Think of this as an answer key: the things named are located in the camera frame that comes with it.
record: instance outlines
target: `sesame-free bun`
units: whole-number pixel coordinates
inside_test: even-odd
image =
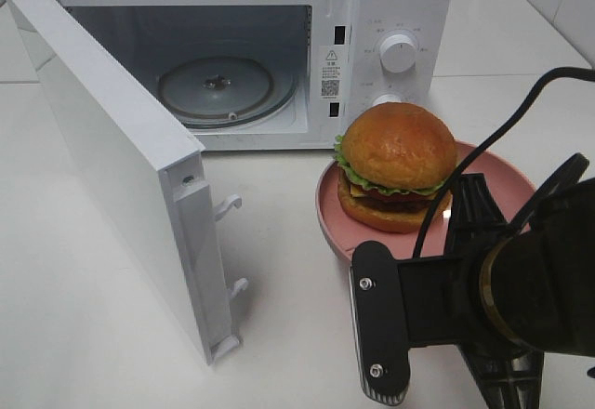
[[[364,201],[351,196],[349,182],[342,172],[339,174],[337,192],[341,207],[348,216],[377,230],[400,233],[418,231],[426,216],[427,209],[416,212],[393,212],[366,206]],[[440,217],[450,204],[450,200],[451,193],[448,192],[440,202],[434,219]]]
[[[456,143],[446,125],[404,102],[385,102],[362,113],[341,147],[357,174],[387,188],[431,188],[456,166]]]

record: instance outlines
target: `white countertop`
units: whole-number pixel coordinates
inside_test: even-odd
[[[13,26],[0,7],[0,407],[381,407],[316,218],[330,153],[205,156],[214,201],[243,196],[218,233],[228,278],[251,281],[233,304],[242,347],[207,367],[75,175]],[[478,143],[558,65],[586,63],[523,0],[453,0],[429,108]],[[555,81],[494,152],[535,184],[574,152],[595,159],[593,103],[595,86]],[[410,358],[403,408],[485,407],[455,347]],[[547,355],[541,407],[592,405],[594,365]]]

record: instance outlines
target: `open microwave door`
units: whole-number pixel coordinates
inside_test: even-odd
[[[56,0],[7,0],[92,193],[208,363],[238,344],[204,146]]]

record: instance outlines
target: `sticker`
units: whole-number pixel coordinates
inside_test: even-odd
[[[320,97],[339,99],[344,88],[342,74],[347,70],[347,50],[343,45],[320,46],[318,51]]]

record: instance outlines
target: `bottom bun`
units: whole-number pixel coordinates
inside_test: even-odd
[[[451,197],[450,192],[444,196],[434,214],[434,220],[448,207]],[[427,212],[427,209],[416,212],[391,212],[368,207],[361,200],[351,196],[349,182],[342,171],[338,180],[338,200],[348,216],[367,226],[385,232],[408,233],[418,231]]]

